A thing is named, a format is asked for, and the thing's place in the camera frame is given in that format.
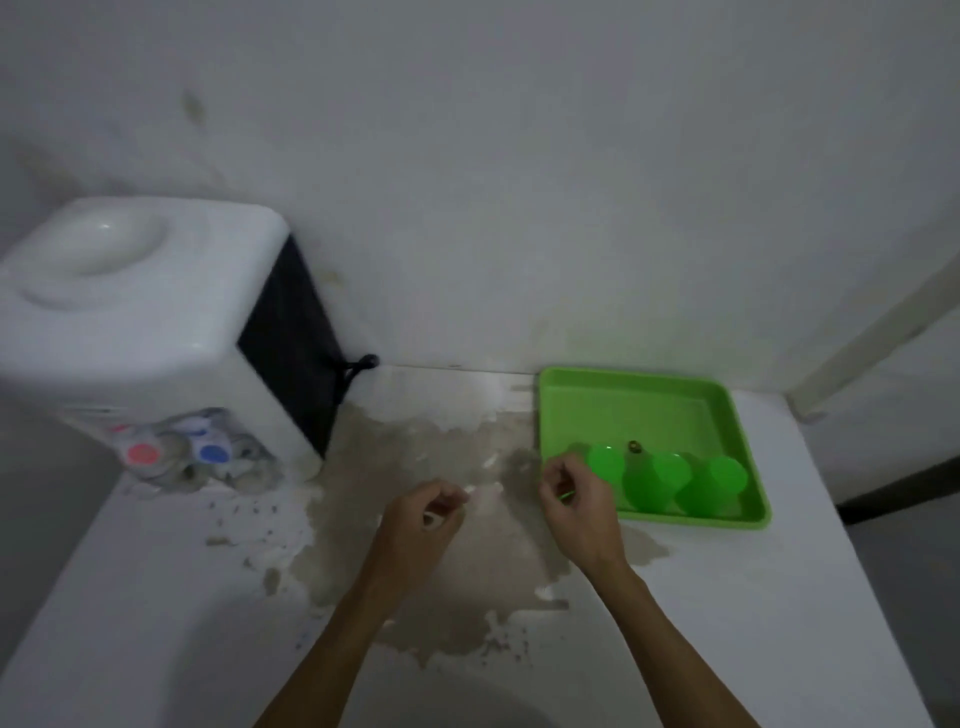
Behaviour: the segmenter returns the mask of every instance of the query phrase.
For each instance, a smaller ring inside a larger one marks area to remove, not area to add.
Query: plastic tray
[[[723,385],[708,379],[601,369],[551,367],[540,373],[540,452],[544,459],[569,449],[636,440],[650,451],[733,457],[750,482],[739,501],[714,518],[694,518],[671,504],[665,513],[641,513],[612,483],[620,518],[723,528],[763,528],[770,503],[754,458]]]

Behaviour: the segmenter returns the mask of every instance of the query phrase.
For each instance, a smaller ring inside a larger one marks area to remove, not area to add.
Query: plastic cup
[[[631,462],[623,492],[637,511],[662,513],[691,477],[690,464],[677,453],[644,452]]]
[[[677,504],[688,516],[719,515],[736,502],[750,480],[747,469],[731,457],[694,460],[694,463],[690,484],[677,494]]]
[[[587,452],[587,466],[594,475],[608,483],[619,485],[623,482],[627,462],[620,450],[609,445],[594,445]]]

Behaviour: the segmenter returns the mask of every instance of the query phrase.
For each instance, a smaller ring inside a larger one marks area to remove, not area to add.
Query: white countertop
[[[358,377],[350,399],[377,420],[470,429],[531,410],[533,381],[383,367]],[[631,524],[669,552],[639,572],[761,725],[929,726],[785,403],[733,398],[772,522],[756,532]],[[153,496],[122,480],[0,678],[0,725],[252,725],[328,613],[284,571],[313,538],[310,493]],[[270,568],[282,574],[274,595],[263,585]],[[544,591],[569,609],[514,612],[492,627],[493,639],[525,642],[519,654],[436,654],[421,668],[375,645],[343,724],[658,725],[582,575]]]

